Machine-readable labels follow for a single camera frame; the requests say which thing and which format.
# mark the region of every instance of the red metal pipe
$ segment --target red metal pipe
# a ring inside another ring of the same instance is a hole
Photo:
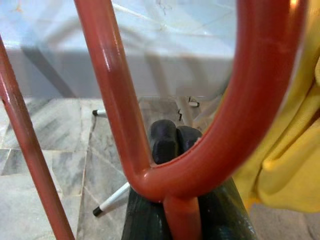
[[[237,1],[237,46],[223,103],[195,146],[161,165],[151,158],[111,1],[75,4],[128,181],[149,200],[164,202],[174,237],[188,231],[188,239],[199,239],[198,206],[192,199],[230,176],[272,124],[292,75],[307,1]],[[193,223],[180,218],[184,222],[174,224],[183,211],[178,198],[185,210],[192,209]]]
[[[0,95],[55,238],[74,240],[1,37]]]

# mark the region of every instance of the yellow cloth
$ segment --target yellow cloth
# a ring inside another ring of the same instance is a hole
[[[279,115],[233,179],[247,208],[320,211],[320,1],[309,2],[303,51]]]

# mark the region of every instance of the black rubber foot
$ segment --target black rubber foot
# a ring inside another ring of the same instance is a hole
[[[102,213],[102,210],[100,209],[99,206],[95,210],[93,210],[93,215],[95,215],[96,217],[98,217],[101,213]]]

